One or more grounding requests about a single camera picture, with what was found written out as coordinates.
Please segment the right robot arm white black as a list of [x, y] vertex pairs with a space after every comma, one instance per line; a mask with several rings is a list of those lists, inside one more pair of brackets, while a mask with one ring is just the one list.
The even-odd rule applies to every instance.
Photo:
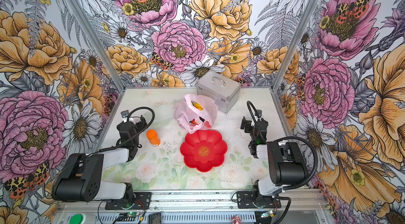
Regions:
[[239, 208], [276, 208], [281, 204], [276, 196], [286, 190], [296, 189], [310, 180], [304, 157], [300, 151], [302, 143], [313, 151], [308, 140], [297, 136], [268, 141], [266, 138], [269, 123], [263, 118], [253, 120], [242, 118], [240, 129], [251, 137], [248, 144], [250, 154], [255, 159], [267, 160], [268, 168], [261, 179], [256, 179], [252, 192], [238, 194]]

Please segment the pink plastic bag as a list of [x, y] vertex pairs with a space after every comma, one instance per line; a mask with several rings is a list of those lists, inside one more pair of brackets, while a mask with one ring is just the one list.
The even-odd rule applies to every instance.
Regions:
[[[192, 102], [199, 103], [203, 110], [196, 109]], [[175, 105], [174, 119], [178, 125], [188, 133], [193, 134], [198, 130], [210, 130], [217, 119], [218, 107], [210, 97], [196, 94], [186, 94]], [[193, 119], [201, 120], [200, 125], [192, 125]]]

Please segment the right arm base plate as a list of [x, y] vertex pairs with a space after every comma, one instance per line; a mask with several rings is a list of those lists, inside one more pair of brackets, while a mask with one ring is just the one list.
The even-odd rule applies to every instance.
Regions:
[[281, 202], [271, 196], [262, 196], [252, 191], [237, 191], [236, 196], [232, 196], [239, 209], [275, 209], [281, 207]]

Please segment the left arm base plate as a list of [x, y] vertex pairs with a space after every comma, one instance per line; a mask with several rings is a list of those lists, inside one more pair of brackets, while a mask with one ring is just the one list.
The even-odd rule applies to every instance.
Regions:
[[133, 196], [108, 201], [106, 210], [148, 210], [151, 203], [151, 192], [134, 192]]

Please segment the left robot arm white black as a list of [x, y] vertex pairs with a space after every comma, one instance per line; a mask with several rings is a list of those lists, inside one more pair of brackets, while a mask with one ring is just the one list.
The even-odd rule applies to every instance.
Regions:
[[52, 187], [54, 200], [64, 202], [107, 201], [117, 207], [131, 208], [136, 202], [132, 185], [125, 182], [102, 180], [106, 168], [127, 163], [142, 148], [139, 135], [145, 132], [155, 119], [155, 112], [139, 107], [127, 114], [117, 125], [120, 138], [116, 145], [91, 154], [71, 154], [58, 174]]

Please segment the yellow lemon toy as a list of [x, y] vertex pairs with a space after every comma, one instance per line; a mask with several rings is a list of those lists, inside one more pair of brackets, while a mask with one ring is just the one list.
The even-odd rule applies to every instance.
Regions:
[[202, 111], [202, 110], [203, 110], [202, 106], [201, 106], [199, 103], [197, 103], [197, 102], [192, 102], [192, 104], [193, 104], [193, 106], [194, 106], [196, 109], [198, 109], [199, 111]]

